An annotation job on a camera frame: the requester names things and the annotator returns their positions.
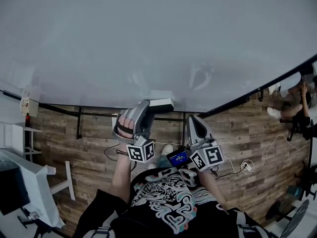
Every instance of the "electrical outlet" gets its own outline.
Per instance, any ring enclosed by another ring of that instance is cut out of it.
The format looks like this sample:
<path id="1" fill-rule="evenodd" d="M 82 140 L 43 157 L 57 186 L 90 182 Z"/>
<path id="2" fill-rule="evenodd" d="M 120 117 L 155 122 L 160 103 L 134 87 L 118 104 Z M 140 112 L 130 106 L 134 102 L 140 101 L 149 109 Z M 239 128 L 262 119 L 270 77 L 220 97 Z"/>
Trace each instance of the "electrical outlet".
<path id="1" fill-rule="evenodd" d="M 251 173 L 252 168 L 247 162 L 242 162 L 241 164 L 243 166 L 243 169 L 247 170 L 249 173 Z"/>

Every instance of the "black strap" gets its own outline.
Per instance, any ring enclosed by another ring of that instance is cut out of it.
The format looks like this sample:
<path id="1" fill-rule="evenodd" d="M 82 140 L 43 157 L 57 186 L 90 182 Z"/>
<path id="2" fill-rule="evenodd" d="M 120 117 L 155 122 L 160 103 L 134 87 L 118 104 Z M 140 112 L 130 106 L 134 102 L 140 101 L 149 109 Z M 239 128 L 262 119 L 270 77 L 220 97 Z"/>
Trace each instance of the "black strap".
<path id="1" fill-rule="evenodd" d="M 118 122 L 117 122 L 117 127 L 118 127 L 119 129 L 121 129 L 123 132 L 133 135 L 133 129 L 124 127 L 123 125 L 121 125 L 121 124 L 118 123 Z"/>

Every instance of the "shoe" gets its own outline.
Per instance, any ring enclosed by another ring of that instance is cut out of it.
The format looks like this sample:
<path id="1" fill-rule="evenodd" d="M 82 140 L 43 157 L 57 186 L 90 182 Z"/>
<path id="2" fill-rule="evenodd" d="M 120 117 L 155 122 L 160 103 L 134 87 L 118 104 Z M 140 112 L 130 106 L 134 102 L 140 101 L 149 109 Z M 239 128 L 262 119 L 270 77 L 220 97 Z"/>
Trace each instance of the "shoe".
<path id="1" fill-rule="evenodd" d="M 156 169 L 156 168 L 157 168 L 157 165 L 155 163 L 149 163 L 148 170 Z"/>
<path id="2" fill-rule="evenodd" d="M 167 144 L 164 146 L 163 150 L 162 150 L 162 156 L 163 155 L 167 155 L 169 153 L 173 152 L 173 146 L 171 144 Z"/>
<path id="3" fill-rule="evenodd" d="M 277 91 L 280 88 L 281 84 L 280 83 L 276 83 L 274 85 L 271 85 L 268 88 L 268 94 L 271 95 L 274 91 Z"/>
<path id="4" fill-rule="evenodd" d="M 280 110 L 268 107 L 266 109 L 266 112 L 268 113 L 269 116 L 274 117 L 276 119 L 281 117 L 281 111 Z"/>

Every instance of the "floor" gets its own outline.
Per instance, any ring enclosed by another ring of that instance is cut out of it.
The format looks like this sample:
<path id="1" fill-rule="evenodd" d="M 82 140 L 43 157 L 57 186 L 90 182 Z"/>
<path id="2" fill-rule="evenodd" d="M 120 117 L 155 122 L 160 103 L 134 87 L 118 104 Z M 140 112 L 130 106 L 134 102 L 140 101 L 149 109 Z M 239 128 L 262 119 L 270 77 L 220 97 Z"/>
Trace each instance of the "floor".
<path id="1" fill-rule="evenodd" d="M 288 135 L 289 124 L 280 124 L 279 120 L 270 118 L 266 107 L 281 108 L 283 100 L 277 95 L 265 96 L 263 102 L 253 95 L 250 101 L 241 106 L 224 111 L 205 119 L 222 147 L 223 154 L 231 159 L 236 171 L 245 159 L 251 159 L 258 168 L 264 160 L 271 142 L 280 134 Z M 77 107 L 62 106 L 63 109 L 75 111 Z M 115 113 L 116 110 L 84 108 L 83 112 Z M 182 118 L 181 113 L 171 113 L 167 117 Z M 88 204 L 94 199 L 98 188 L 107 190 L 113 176 L 115 162 L 104 155 L 107 147 L 113 146 L 111 118 L 83 116 L 81 120 L 82 138 L 76 140 L 77 118 L 39 109 L 37 118 L 31 118 L 31 126 L 41 129 L 35 136 L 35 148 L 42 151 L 35 159 L 41 165 L 56 167 L 57 175 L 49 177 L 50 185 L 65 180 L 64 162 L 70 161 L 76 202 L 69 197 L 67 190 L 54 196 L 61 218 L 66 226 L 61 230 L 72 236 L 78 219 Z M 181 144 L 181 122 L 154 121 L 151 138 L 161 143 Z M 302 161 L 309 155 L 309 141 L 296 134 L 291 147 L 283 137 L 276 139 L 267 154 L 261 169 L 250 175 L 229 175 L 217 180 L 229 207 L 238 207 L 252 218 L 265 225 L 265 214 L 277 199 L 287 202 L 290 197 L 286 189 L 296 184 L 294 173 L 302 170 Z M 156 144 L 159 153 L 163 144 Z M 115 148 L 107 151 L 115 159 Z M 132 177 L 146 169 L 138 164 Z M 231 164 L 225 161 L 219 168 L 219 175 L 232 172 Z"/>

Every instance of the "blue display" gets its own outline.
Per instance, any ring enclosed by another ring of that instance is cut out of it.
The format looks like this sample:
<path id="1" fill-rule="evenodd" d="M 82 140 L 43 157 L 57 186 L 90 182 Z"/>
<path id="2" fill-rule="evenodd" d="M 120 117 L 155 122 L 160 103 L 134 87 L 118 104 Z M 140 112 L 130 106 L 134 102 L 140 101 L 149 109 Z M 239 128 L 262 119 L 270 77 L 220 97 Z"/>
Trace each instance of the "blue display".
<path id="1" fill-rule="evenodd" d="M 187 161 L 187 154 L 185 151 L 178 153 L 175 156 L 170 157 L 169 161 L 172 163 L 173 166 L 178 166 L 182 164 L 183 162 Z"/>

